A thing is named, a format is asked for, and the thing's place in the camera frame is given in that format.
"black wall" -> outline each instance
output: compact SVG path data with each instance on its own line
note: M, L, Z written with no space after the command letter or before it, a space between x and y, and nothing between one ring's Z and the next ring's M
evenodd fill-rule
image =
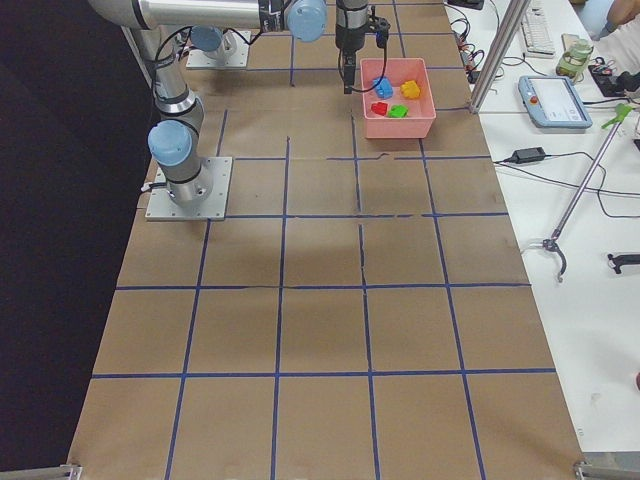
M0 2L0 471L66 461L149 153L150 93L84 0Z

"pink plastic box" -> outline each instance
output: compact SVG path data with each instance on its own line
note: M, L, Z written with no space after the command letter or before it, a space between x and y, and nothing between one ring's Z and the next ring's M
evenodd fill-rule
M382 59L363 58L360 60L360 78L362 88L366 90L373 85L373 79L382 73ZM427 70L422 58L389 58L384 74L393 87L393 97L381 100L375 90L362 95L364 108L364 129L366 138L424 138L429 133L431 124L436 119L436 108L433 105L431 87L427 78ZM420 87L420 98L409 100L400 93L400 85L415 80ZM371 104L387 102L389 108L402 104L409 108L405 118L388 118L371 111Z

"blue tablet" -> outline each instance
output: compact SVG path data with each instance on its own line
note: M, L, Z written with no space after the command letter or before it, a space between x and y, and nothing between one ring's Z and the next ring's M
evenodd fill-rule
M520 77L518 90L531 120L540 128L585 129L593 125L567 77Z

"keyboard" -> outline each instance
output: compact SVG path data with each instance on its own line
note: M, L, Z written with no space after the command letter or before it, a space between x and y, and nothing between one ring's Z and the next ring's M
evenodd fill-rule
M525 56L537 58L555 57L556 49L549 36L547 18L542 10L541 0L531 0L520 26L526 47Z

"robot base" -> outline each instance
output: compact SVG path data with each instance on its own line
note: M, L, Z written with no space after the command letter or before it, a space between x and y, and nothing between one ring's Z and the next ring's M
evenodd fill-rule
M240 30L242 36L251 39L251 30ZM207 57L202 50L193 50L187 57L188 70L234 70L247 68L249 60L249 45L235 33L236 50L224 58Z
M201 202L178 205L165 188L155 188L149 198L146 218L148 221L185 221L185 220L224 220L229 198L229 184L231 183L231 157L205 158L202 168L213 173L213 187L211 193ZM160 169L155 181L165 182Z

